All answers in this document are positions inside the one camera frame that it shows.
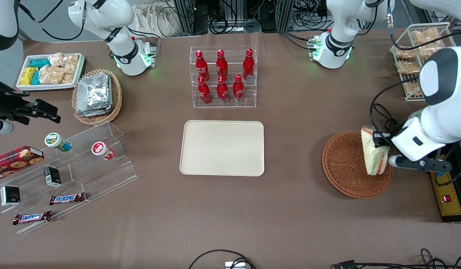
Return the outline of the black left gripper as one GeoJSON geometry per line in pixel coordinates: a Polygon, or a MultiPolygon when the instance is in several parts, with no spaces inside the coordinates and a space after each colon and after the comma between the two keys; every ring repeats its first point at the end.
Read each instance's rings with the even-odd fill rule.
{"type": "Polygon", "coordinates": [[[375,148],[380,148],[385,146],[385,143],[393,148],[395,148],[395,144],[393,143],[392,139],[397,135],[399,131],[399,126],[385,126],[381,130],[382,133],[377,131],[372,132],[372,141],[374,143],[375,148]]]}

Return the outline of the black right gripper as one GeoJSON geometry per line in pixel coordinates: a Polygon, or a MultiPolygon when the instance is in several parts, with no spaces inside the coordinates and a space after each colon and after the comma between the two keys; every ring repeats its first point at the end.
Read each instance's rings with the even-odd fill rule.
{"type": "Polygon", "coordinates": [[[56,124],[61,123],[61,117],[58,116],[58,108],[51,105],[42,99],[36,99],[29,104],[29,108],[33,111],[28,114],[28,117],[19,113],[20,109],[26,109],[26,104],[23,97],[28,97],[30,94],[26,91],[15,91],[12,87],[0,82],[0,120],[16,121],[23,125],[28,125],[32,118],[48,119],[56,124]]]}

